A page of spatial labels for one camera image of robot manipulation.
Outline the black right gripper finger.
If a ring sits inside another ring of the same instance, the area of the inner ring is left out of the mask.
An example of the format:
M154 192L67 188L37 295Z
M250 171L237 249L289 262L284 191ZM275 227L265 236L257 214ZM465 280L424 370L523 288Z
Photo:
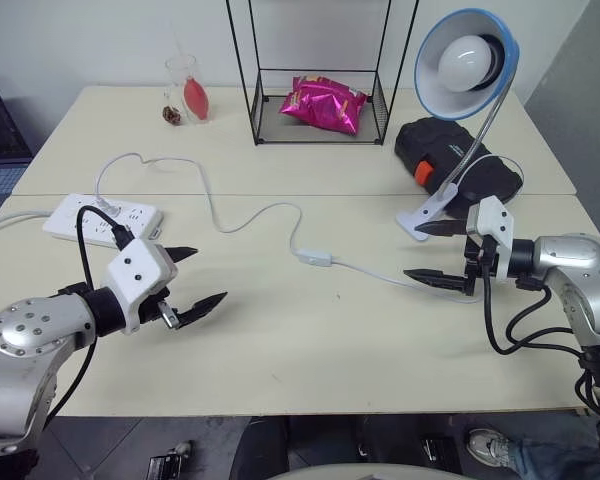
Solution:
M466 234L466 221L463 219L445 219L428 221L417 225L414 230L432 236L451 237Z
M466 279L463 276L449 275L433 269L405 269L403 273L429 287L466 293Z

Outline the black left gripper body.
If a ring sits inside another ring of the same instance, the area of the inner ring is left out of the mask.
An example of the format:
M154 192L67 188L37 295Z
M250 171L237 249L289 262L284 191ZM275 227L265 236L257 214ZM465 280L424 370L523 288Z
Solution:
M159 292L149 295L140 304L138 314L141 325L162 320L169 329L178 329L181 326L177 310L166 301L169 295L169 289L164 287Z

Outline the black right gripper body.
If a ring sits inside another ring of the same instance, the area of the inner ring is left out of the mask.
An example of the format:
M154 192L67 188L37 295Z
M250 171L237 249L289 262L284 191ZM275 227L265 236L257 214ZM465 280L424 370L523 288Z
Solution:
M464 248L464 294L473 296L478 278L490 277L497 269L497 242L491 235L485 235L481 240L466 239Z

